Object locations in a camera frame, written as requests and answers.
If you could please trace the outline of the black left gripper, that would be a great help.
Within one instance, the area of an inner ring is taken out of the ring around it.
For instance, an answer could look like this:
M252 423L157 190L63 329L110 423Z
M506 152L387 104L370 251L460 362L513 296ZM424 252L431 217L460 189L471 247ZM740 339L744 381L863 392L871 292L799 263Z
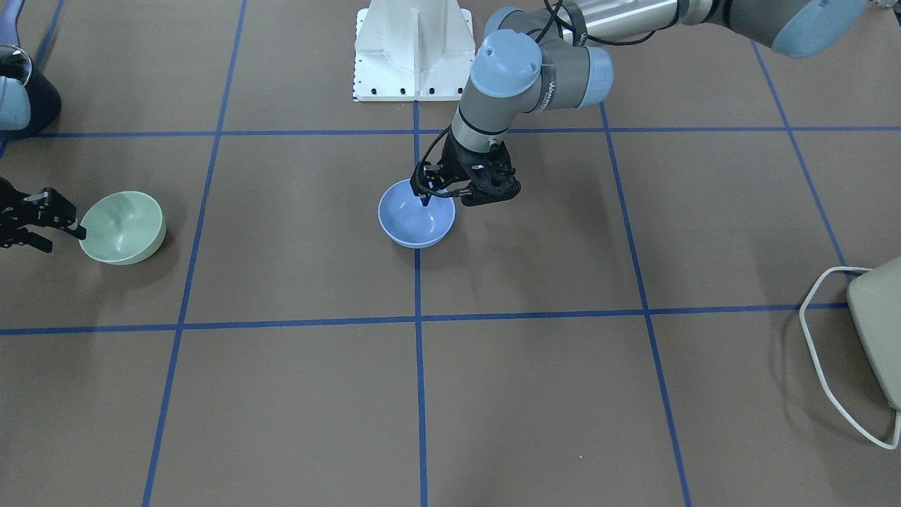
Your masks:
M431 142L410 177L421 206L434 198L458 198L463 206L510 200L521 192L506 143L491 141L486 153L464 147L450 130Z

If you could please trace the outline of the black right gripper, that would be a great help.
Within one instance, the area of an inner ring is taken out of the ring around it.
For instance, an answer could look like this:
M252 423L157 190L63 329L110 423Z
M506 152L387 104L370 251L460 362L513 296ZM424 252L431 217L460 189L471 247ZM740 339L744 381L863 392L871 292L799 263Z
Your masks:
M48 238L29 231L32 225L61 229L80 241L87 236L87 229L78 220L77 207L57 189L45 187L30 196L1 177L1 247L29 245L49 254Z

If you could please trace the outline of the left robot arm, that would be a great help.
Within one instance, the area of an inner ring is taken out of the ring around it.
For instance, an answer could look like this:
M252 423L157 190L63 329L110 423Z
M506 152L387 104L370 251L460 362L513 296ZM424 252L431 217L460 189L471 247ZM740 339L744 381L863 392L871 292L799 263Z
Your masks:
M541 11L503 8L486 22L440 160L410 177L423 206L458 198L481 206L521 189L505 135L521 113L602 103L615 79L609 47L644 43L678 25L712 23L791 58L830 47L866 1L560 1Z

